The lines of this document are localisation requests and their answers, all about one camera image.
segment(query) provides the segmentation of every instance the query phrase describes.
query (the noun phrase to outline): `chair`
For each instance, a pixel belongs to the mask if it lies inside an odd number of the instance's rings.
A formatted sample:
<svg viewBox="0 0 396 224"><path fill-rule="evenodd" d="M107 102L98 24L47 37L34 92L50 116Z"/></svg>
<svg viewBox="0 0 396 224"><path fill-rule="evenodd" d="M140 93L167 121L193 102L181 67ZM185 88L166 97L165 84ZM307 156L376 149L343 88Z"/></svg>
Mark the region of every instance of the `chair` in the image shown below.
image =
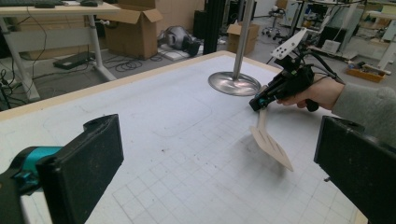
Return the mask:
<svg viewBox="0 0 396 224"><path fill-rule="evenodd" d="M280 29L276 28L276 19L278 16L285 15L285 10L277 6L273 6L271 11L269 12L269 15L270 17L274 17L273 24L270 27L265 27L264 29L262 29L262 34L271 37L271 34L275 32L276 35L280 35Z"/></svg>

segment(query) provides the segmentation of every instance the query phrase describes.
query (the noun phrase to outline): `desk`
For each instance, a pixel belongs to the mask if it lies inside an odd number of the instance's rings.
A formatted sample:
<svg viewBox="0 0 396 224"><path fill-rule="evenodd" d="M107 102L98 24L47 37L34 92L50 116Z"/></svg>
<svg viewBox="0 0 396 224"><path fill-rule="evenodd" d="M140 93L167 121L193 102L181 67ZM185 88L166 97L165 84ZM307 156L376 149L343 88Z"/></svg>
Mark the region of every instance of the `desk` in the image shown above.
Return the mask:
<svg viewBox="0 0 396 224"><path fill-rule="evenodd" d="M391 24L395 24L396 22L396 15L393 14L381 13L377 11L368 11L367 13L372 18L392 20ZM382 56L381 60L379 61L377 67L379 69L384 70L395 52L396 52L396 35L390 40L390 44L387 50L385 51L384 55Z"/></svg>
<svg viewBox="0 0 396 224"><path fill-rule="evenodd" d="M88 120L117 113L125 161L87 223L353 223L356 207L313 162L322 115L270 104L266 128L290 172L265 154L249 126L251 97L214 90L232 71L219 51L0 113L0 173L29 146L63 146ZM244 59L261 84L277 68ZM42 193L23 198L36 223L50 220Z"/></svg>
<svg viewBox="0 0 396 224"><path fill-rule="evenodd" d="M96 33L93 15L116 13L119 8L103 3L98 7L56 7L56 8L34 8L34 7L2 7L0 10L0 26L5 40L9 46L15 64L19 69L19 79L26 91L30 102L40 100L40 96L35 88L32 76L26 71L19 52L65 48L78 45L93 44L95 50L95 68L108 80L116 79L102 64L99 41ZM4 18L6 17L42 17L42 16L64 16L64 15L85 15L90 21L89 27L47 30L46 32L10 32Z"/></svg>

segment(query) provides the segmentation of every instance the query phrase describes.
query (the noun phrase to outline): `metal stand base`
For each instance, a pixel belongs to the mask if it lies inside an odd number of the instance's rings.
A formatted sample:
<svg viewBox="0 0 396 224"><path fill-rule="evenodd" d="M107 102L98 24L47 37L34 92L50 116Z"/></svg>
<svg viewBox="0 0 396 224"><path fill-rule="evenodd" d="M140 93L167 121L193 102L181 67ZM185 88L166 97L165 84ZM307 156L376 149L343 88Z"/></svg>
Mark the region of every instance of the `metal stand base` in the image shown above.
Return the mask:
<svg viewBox="0 0 396 224"><path fill-rule="evenodd" d="M217 90L230 95L251 96L256 94L262 85L253 77L239 74L233 78L233 72L218 72L208 79L209 85Z"/></svg>

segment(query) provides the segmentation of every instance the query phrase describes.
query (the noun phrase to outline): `wire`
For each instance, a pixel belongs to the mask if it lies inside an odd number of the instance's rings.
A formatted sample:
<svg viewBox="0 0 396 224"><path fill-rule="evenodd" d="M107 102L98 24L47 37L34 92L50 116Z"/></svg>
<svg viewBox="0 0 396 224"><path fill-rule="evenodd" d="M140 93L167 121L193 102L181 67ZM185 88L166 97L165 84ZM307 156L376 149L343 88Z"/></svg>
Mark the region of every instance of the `wire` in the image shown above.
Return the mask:
<svg viewBox="0 0 396 224"><path fill-rule="evenodd" d="M72 73L86 71L88 69L89 63L85 63L85 65L86 66L84 68L82 68L82 69L78 69L78 67L77 67L76 70L73 70L73 71L48 73L48 74L44 74L44 75L41 75L41 76L35 76L33 79L37 80L37 79L42 78L42 77L49 77L49 76L54 76L54 75L66 75L66 74L72 74Z"/></svg>
<svg viewBox="0 0 396 224"><path fill-rule="evenodd" d="M271 57L270 60L268 60L268 62L266 64L270 63L273 59L274 59L274 57Z"/></svg>
<svg viewBox="0 0 396 224"><path fill-rule="evenodd" d="M315 84L315 83L321 81L322 79L324 79L324 78L326 78L326 77L329 77L329 76L326 76L326 74L323 74L323 73L317 73L317 74L322 74L322 75L325 75L325 76L324 76L324 77L321 77L320 79L318 79L318 80L316 80L316 81L314 81L312 84Z"/></svg>
<svg viewBox="0 0 396 224"><path fill-rule="evenodd" d="M160 61L163 60L163 57L162 57L161 55L156 54L156 55L152 56L152 57L149 58L149 59L150 59L151 61L153 61L153 62L160 62Z"/></svg>
<svg viewBox="0 0 396 224"><path fill-rule="evenodd" d="M304 52L301 57L304 57L306 55L312 55L314 56L324 67L325 69L329 72L329 77L331 77L332 79L336 80L337 82L343 83L345 84L345 82L330 68L330 66L328 64L326 64L326 62L320 58L320 56L318 56L315 52L312 51L307 51Z"/></svg>
<svg viewBox="0 0 396 224"><path fill-rule="evenodd" d="M11 82L8 82L8 81L6 80L6 74L7 74L6 69L2 69L1 72L0 72L0 74L1 74L1 76L0 76L0 82L1 82L1 83L0 83L0 86L3 85L2 88L7 88L7 89L10 90L10 93L7 94L7 96L9 96L10 94L12 94L11 83L12 83L12 82L14 81L14 79L15 79L15 74L13 73L13 78L12 78Z"/></svg>
<svg viewBox="0 0 396 224"><path fill-rule="evenodd" d="M313 64L312 66L320 69L323 72L325 72L324 75L326 75L326 76L330 76L331 75L331 72L327 71L324 67L321 67L321 66L316 65L316 64Z"/></svg>
<svg viewBox="0 0 396 224"><path fill-rule="evenodd" d="M2 86L1 84L0 84L0 92L1 92L1 94L4 96L4 100L6 101L6 104L7 104L7 106L8 106L8 109L10 109L10 108L11 108L11 105L9 104L8 98L7 98L7 96L6 96L6 93L4 92L3 86Z"/></svg>
<svg viewBox="0 0 396 224"><path fill-rule="evenodd" d="M105 67L107 69L114 68L117 72L131 71L131 70L135 70L136 68L143 66L143 64L141 62L139 62L138 59L129 59L127 57L123 57L120 60L110 61L110 59L107 59L107 60L103 61L103 64L108 64L108 63L118 63L116 65L111 65L111 66L105 65Z"/></svg>
<svg viewBox="0 0 396 224"><path fill-rule="evenodd" d="M33 17L33 15L30 13L29 11L29 7L26 7L26 11L29 14L29 16L35 21L35 23L40 27L40 29L43 31L44 33L44 46L43 49L41 50L41 52L38 54L37 58L35 58L35 60L33 61L32 64L32 83L30 83L30 86L28 88L28 90L26 91L26 93L29 93L28 98L30 97L30 89L32 89L33 87L33 79L35 78L35 62L37 62L37 60L41 57L41 55L44 53L44 51L46 50L46 46L47 46L47 32L44 29L44 27L35 19L35 17Z"/></svg>

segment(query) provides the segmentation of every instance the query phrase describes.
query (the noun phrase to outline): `black device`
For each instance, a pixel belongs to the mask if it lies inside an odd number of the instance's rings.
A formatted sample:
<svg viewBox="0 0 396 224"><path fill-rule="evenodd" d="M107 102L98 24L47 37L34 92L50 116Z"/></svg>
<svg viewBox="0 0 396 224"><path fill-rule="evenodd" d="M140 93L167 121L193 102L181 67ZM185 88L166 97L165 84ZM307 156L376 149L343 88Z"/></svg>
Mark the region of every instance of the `black device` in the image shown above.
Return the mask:
<svg viewBox="0 0 396 224"><path fill-rule="evenodd" d="M11 56L6 39L3 35L3 30L0 27L0 59Z"/></svg>
<svg viewBox="0 0 396 224"><path fill-rule="evenodd" d="M183 50L191 57L198 53L201 41L193 38L181 26L170 26L165 31L161 31L157 37L157 45L167 44L173 49Z"/></svg>
<svg viewBox="0 0 396 224"><path fill-rule="evenodd" d="M98 3L94 0L84 0L79 3L82 7L98 7Z"/></svg>
<svg viewBox="0 0 396 224"><path fill-rule="evenodd" d="M28 147L0 174L0 223L25 223L21 196L44 190L53 223L84 223L123 162L118 115L93 119L64 147Z"/></svg>
<svg viewBox="0 0 396 224"><path fill-rule="evenodd" d="M95 54L92 52L81 52L78 54L75 54L73 56L61 59L59 61L53 62L53 66L62 68L62 69L72 69L74 67L77 67L79 65L82 65L84 63L88 63L92 60L95 59Z"/></svg>
<svg viewBox="0 0 396 224"><path fill-rule="evenodd" d="M340 30L340 28L337 27L325 26L323 28L322 33L320 34L317 47L318 48L323 47L323 44L324 42L326 42L326 40L333 40L339 43L343 43L346 34L347 34L346 29Z"/></svg>
<svg viewBox="0 0 396 224"><path fill-rule="evenodd" d="M276 99L283 99L292 96L298 92L308 89L314 83L315 73L311 67L313 64L305 64L304 56L312 55L317 58L328 71L328 76L339 82L343 82L334 71L327 65L316 53L306 51L299 54L296 58L289 55L283 59L276 59L275 63L283 67L283 70L277 74L267 88L257 93L253 99L249 101L254 111L267 107ZM306 100L307 109L311 112L318 109L318 103L312 100Z"/></svg>
<svg viewBox="0 0 396 224"><path fill-rule="evenodd" d="M51 2L37 2L35 3L36 8L55 8L55 4Z"/></svg>
<svg viewBox="0 0 396 224"><path fill-rule="evenodd" d="M0 7L44 7L63 6L61 0L0 0Z"/></svg>
<svg viewBox="0 0 396 224"><path fill-rule="evenodd" d="M357 123L323 116L314 162L371 224L396 223L396 148Z"/></svg>
<svg viewBox="0 0 396 224"><path fill-rule="evenodd" d="M206 11L195 10L194 12L194 24L192 34L198 39L205 39L206 32Z"/></svg>

